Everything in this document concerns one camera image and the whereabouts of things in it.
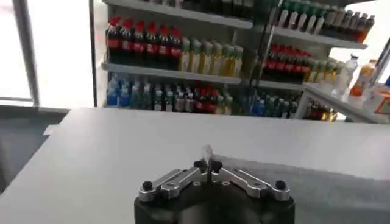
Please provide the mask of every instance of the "orange juice bottle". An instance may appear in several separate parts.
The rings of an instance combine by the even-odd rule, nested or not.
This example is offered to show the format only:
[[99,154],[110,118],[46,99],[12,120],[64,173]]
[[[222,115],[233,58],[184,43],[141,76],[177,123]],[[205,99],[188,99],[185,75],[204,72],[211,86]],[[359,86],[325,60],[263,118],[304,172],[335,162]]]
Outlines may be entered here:
[[372,75],[374,74],[375,65],[377,61],[371,59],[370,63],[364,65],[359,73],[358,80],[355,82],[354,86],[350,91],[352,96],[361,96],[364,90],[367,88],[368,84],[372,81]]

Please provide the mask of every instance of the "store shelf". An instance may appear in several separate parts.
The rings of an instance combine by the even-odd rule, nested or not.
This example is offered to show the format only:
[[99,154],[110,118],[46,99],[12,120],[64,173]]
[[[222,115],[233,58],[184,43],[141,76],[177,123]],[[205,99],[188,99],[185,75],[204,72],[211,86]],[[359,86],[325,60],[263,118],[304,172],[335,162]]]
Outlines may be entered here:
[[171,70],[155,69],[155,68],[140,67],[140,66],[119,65],[113,63],[103,63],[102,68],[110,72],[151,75],[151,76],[169,77],[169,78],[187,79],[187,80],[199,80],[205,82],[216,82],[216,83],[226,83],[226,84],[239,84],[241,82],[240,78],[222,77],[216,75],[203,75],[203,74],[191,73],[191,72],[171,71]]
[[363,103],[366,100],[363,96],[349,96],[349,91],[346,91],[343,96],[334,96],[332,89],[332,86],[323,86],[315,83],[303,84],[303,96],[299,102],[296,118],[301,119],[303,117],[308,98],[311,98],[334,108],[337,112],[351,118],[355,122],[390,124],[389,116],[371,113],[363,107]]
[[280,27],[275,27],[274,34],[283,37],[295,38],[298,40],[309,41],[312,43],[326,44],[331,47],[345,47],[345,48],[354,48],[354,49],[365,49],[367,45],[356,43],[353,41],[345,41],[332,37],[325,37],[321,35],[312,35],[310,33],[300,32],[297,30],[283,29]]
[[158,5],[151,2],[141,0],[103,0],[104,3],[110,5],[119,5],[132,9],[145,10],[148,12],[162,13],[165,15],[177,16],[186,19],[193,19],[208,23],[220,24],[225,26],[236,27],[240,29],[250,29],[253,26],[252,22],[243,21],[235,18],[228,18],[218,15],[212,15],[192,10],[175,8],[167,5]]
[[275,89],[288,89],[288,90],[303,90],[303,85],[300,84],[291,84],[291,83],[283,83],[283,82],[272,82],[260,80],[258,83],[259,87],[267,87],[267,88],[275,88]]

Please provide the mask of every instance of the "shelf unit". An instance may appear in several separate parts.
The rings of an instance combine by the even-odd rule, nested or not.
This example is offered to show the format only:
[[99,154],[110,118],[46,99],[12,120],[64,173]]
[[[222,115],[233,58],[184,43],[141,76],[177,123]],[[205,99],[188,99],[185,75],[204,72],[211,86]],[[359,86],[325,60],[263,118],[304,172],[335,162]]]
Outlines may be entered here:
[[109,72],[118,72],[118,73],[140,74],[140,75],[198,80],[198,81],[205,81],[205,82],[225,83],[225,84],[241,83],[240,78],[205,75],[205,74],[198,74],[198,73],[191,73],[191,72],[172,71],[172,70],[148,68],[148,67],[141,67],[141,66],[103,63],[102,68],[103,70]]

